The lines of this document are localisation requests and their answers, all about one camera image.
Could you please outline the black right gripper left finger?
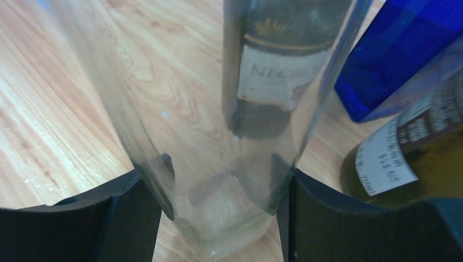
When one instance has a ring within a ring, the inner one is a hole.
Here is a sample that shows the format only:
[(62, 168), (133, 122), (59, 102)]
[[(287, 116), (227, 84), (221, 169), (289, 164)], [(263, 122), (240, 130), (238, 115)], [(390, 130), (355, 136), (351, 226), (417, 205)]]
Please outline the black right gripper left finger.
[(162, 210), (136, 171), (47, 206), (1, 209), (1, 261), (151, 261)]

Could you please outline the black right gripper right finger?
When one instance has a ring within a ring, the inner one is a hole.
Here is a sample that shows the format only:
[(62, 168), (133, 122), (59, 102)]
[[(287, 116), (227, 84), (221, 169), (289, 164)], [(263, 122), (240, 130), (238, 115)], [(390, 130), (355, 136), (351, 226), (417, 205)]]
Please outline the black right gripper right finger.
[(462, 261), (462, 200), (392, 210), (296, 170), (277, 211), (284, 261)]

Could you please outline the dark bottle barcode label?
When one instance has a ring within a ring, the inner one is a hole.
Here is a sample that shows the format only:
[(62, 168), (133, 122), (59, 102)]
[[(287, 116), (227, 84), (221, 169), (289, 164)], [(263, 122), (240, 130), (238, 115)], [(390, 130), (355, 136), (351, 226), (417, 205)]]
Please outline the dark bottle barcode label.
[(462, 197), (462, 71), (414, 102), (346, 155), (342, 191), (397, 208)]

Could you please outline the clear glass bottle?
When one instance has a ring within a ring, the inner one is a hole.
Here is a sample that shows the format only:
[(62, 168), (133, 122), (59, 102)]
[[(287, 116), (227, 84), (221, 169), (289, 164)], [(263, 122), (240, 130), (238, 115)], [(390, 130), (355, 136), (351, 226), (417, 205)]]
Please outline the clear glass bottle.
[(370, 1), (350, 1), (284, 131), (235, 136), (222, 112), (224, 1), (49, 1), (134, 167), (203, 261), (263, 236)]

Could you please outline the dark bottle white label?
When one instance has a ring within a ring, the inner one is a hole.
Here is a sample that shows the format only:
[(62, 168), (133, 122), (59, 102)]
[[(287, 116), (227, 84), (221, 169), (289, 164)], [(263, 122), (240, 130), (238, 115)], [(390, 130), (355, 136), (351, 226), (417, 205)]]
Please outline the dark bottle white label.
[(325, 64), (350, 1), (224, 1), (222, 112), (239, 138), (279, 136)]

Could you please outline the blue square glass bottle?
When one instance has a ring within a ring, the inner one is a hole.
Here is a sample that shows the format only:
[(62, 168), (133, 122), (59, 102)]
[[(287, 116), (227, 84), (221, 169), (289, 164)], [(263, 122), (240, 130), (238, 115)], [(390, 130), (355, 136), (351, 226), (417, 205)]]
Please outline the blue square glass bottle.
[(462, 69), (462, 1), (386, 1), (335, 90), (352, 121), (396, 114)]

